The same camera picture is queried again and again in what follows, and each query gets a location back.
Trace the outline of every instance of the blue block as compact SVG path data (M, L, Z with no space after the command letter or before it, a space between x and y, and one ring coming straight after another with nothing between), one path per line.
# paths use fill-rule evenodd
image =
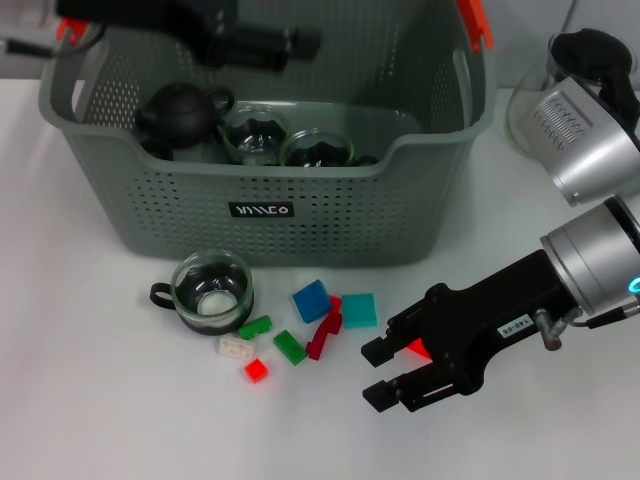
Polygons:
M329 294L320 280L316 280L294 293L293 301L296 303L302 321L305 323L318 320L331 310Z
M342 324L345 328L375 327L378 325L373 293L343 295Z

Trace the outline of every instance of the cup handle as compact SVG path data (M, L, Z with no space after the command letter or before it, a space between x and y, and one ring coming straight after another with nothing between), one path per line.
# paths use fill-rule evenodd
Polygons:
M176 306L173 304L173 300L170 298L164 298L158 295L158 293L165 293L171 295L171 285L168 283L154 283L151 285L151 292L149 292L149 298L157 306L166 308L167 310L175 310Z

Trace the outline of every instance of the black cable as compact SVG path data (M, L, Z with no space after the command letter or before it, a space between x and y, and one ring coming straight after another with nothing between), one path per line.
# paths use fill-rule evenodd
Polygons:
M95 47L96 44L104 38L106 32L107 26L101 25L100 30L98 30L98 33L96 33L91 40L83 43L79 47L64 50L62 52L56 52L52 48L42 47L34 43L23 42L22 40L9 38L6 42L6 52L39 58L69 58L74 55L87 52L91 48Z

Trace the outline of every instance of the white block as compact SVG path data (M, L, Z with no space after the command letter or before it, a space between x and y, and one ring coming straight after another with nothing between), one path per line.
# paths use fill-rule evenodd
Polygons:
M220 350L218 354L223 357L235 358L248 362L253 359L256 347L252 342L247 342L241 338L226 335L220 338Z

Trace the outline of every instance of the label sticker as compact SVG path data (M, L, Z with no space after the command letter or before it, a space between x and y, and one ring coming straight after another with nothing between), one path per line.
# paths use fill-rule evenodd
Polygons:
M531 320L531 317L529 315L525 314L507 323L506 325L503 325L498 329L498 332L500 333L500 335L502 335L502 338L507 338L515 333L521 332L531 325L535 325L533 323L533 320Z
M229 202L232 217L293 217L293 202Z

